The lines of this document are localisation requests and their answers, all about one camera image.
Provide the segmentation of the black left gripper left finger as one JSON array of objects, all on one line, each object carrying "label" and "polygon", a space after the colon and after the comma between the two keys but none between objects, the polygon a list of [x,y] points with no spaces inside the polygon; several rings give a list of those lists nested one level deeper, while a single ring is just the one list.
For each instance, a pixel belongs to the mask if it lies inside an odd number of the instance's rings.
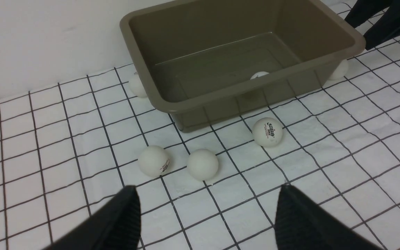
[{"label": "black left gripper left finger", "polygon": [[136,187],[127,185],[46,250],[136,250],[140,233],[140,199]]}]

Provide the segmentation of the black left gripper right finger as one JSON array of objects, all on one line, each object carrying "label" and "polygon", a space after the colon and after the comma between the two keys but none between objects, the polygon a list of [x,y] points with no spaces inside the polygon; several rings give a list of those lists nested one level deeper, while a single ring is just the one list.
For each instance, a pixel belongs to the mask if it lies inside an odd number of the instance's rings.
[{"label": "black left gripper right finger", "polygon": [[280,188],[275,222],[279,250],[378,250],[297,187]]}]

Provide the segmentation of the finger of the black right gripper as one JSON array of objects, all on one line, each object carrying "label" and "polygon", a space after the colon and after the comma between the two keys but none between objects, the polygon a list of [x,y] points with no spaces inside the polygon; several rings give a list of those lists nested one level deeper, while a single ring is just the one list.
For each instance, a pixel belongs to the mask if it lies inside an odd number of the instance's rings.
[{"label": "finger of the black right gripper", "polygon": [[384,15],[364,34],[366,50],[400,36],[400,0],[392,0]]},{"label": "finger of the black right gripper", "polygon": [[358,0],[344,20],[352,27],[359,27],[391,3],[392,0]]}]

